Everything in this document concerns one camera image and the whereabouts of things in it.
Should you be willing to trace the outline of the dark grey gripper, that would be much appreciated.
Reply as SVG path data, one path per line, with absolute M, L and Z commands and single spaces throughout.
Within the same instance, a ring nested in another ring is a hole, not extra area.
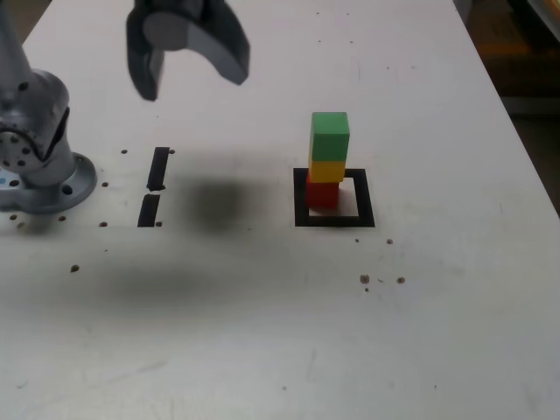
M 236 85 L 249 77 L 250 44 L 224 1 L 135 1 L 126 20 L 126 39 L 129 75 L 146 101 L 158 98 L 164 52 L 196 52 Z

